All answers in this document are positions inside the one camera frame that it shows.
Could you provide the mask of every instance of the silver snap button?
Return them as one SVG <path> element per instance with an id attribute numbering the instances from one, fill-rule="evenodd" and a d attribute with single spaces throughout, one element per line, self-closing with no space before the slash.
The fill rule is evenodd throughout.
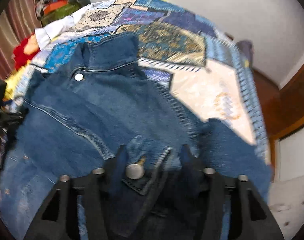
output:
<path id="1" fill-rule="evenodd" d="M 130 164 L 125 169 L 125 174 L 129 179 L 140 179 L 144 175 L 144 168 L 140 164 Z"/>
<path id="2" fill-rule="evenodd" d="M 76 75 L 74 76 L 74 79 L 75 79 L 76 81 L 81 81 L 81 80 L 83 79 L 83 75 L 82 75 L 81 73 L 78 73 L 78 74 L 76 74 Z"/>
<path id="3" fill-rule="evenodd" d="M 68 181 L 70 179 L 70 177 L 68 176 L 68 175 L 62 175 L 61 177 L 60 177 L 60 181 L 62 181 L 62 182 L 66 182 L 66 181 Z"/>
<path id="4" fill-rule="evenodd" d="M 100 174 L 103 174 L 104 172 L 105 172 L 105 170 L 103 168 L 97 168 L 92 171 L 92 173 L 95 175 L 100 175 Z"/>
<path id="5" fill-rule="evenodd" d="M 239 175 L 240 181 L 248 181 L 248 177 L 246 175 Z"/>
<path id="6" fill-rule="evenodd" d="M 204 168 L 203 172 L 206 174 L 214 174 L 216 171 L 212 168 Z"/>

